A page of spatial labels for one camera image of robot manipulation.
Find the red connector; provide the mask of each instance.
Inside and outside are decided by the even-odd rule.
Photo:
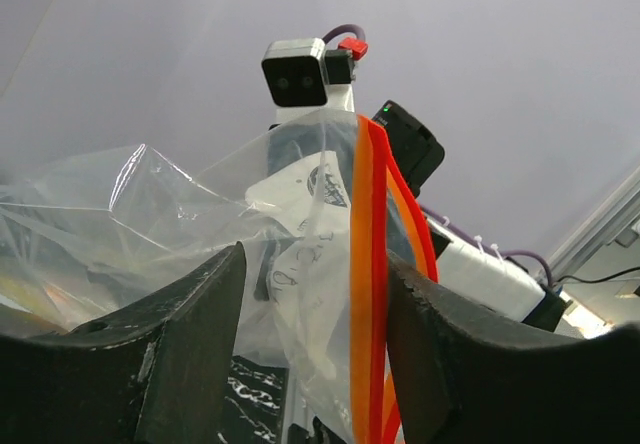
[[[355,37],[347,37],[340,44],[338,44],[338,49],[346,49],[351,51],[353,54],[353,58],[356,61],[359,61],[364,57],[364,55],[369,50],[369,45],[361,41],[360,39],[356,39]]]

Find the camera lens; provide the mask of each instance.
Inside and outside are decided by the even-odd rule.
[[[280,79],[278,79],[276,81],[276,86],[278,86],[278,89],[284,91],[284,90],[289,88],[289,81],[287,79],[285,79],[284,77],[281,77]]]

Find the black device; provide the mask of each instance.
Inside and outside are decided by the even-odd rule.
[[[347,49],[329,49],[324,53],[329,84],[351,84],[355,80],[356,61]]]
[[[262,70],[273,102],[279,107],[315,107],[327,103],[329,80],[321,39],[294,39],[272,43]]]
[[[391,153],[414,196],[444,160],[444,148],[434,135],[402,106],[388,100],[373,117],[389,137]]]

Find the clear plastic bag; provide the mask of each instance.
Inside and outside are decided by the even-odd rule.
[[[147,146],[54,163],[0,187],[0,294],[73,329],[186,275],[220,247],[201,216],[245,209]]]
[[[290,367],[313,411],[350,442],[357,132],[355,114],[321,110],[195,179],[139,146],[68,159],[1,187],[0,295],[69,330],[241,241],[247,278],[235,354]],[[412,261],[388,204],[388,245]]]

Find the wire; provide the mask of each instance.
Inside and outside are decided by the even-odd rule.
[[[452,224],[449,221],[449,219],[445,218],[444,216],[441,216],[437,212],[432,211],[431,209],[429,209],[426,206],[423,206],[422,204],[420,205],[420,209],[422,209],[422,212],[425,215],[432,217],[433,219],[438,221],[440,224],[444,225],[447,229],[449,229],[451,232],[456,234],[460,239],[462,239],[466,243],[471,244],[472,246],[477,246],[478,245],[478,241],[476,239],[471,237],[469,234],[464,232],[459,227],[457,227],[454,224]],[[495,249],[488,248],[486,246],[483,246],[483,249],[488,254],[491,254],[494,257],[498,257],[498,253],[496,252]],[[538,261],[540,263],[540,266],[542,266],[542,270],[544,271],[544,275],[545,275],[545,278],[546,278],[546,281],[547,281],[547,287],[550,288],[550,289],[553,288],[554,280],[553,280],[553,274],[551,272],[551,267],[549,266],[549,263],[545,260],[545,258],[542,257],[540,254],[537,254],[537,253],[532,252],[532,251],[521,250],[521,249],[516,249],[516,250],[513,250],[513,251],[504,251],[504,252],[501,252],[500,254],[503,257],[528,257],[528,258],[531,258],[531,259],[535,259],[536,261]]]
[[[609,284],[610,282],[638,282],[640,281],[640,276],[637,277],[623,277],[622,279],[609,279],[608,281],[605,281],[607,284]],[[569,281],[569,280],[565,280],[562,281],[562,284],[589,284],[588,282],[580,282],[580,281]]]
[[[336,37],[346,33],[351,33],[355,35],[356,39],[358,39],[359,41],[367,40],[364,33],[364,29],[362,29],[360,26],[356,24],[342,24],[341,26],[331,29],[329,32],[325,34],[322,40],[325,42],[325,44],[329,44]]]
[[[607,281],[611,281],[613,279],[615,279],[616,277],[620,277],[620,276],[624,276],[625,274],[631,274],[632,272],[638,272],[640,271],[640,266],[636,266],[636,267],[630,267],[629,269],[625,269],[623,271],[618,271],[615,274],[611,274],[609,276],[605,276],[605,277],[601,277],[600,279],[581,279],[579,277],[576,276],[571,276],[571,275],[566,275],[566,276],[562,276],[560,279],[558,279],[558,282],[562,282],[565,279],[573,279],[574,281],[576,281],[577,283],[580,284],[600,284],[601,282],[607,282]]]

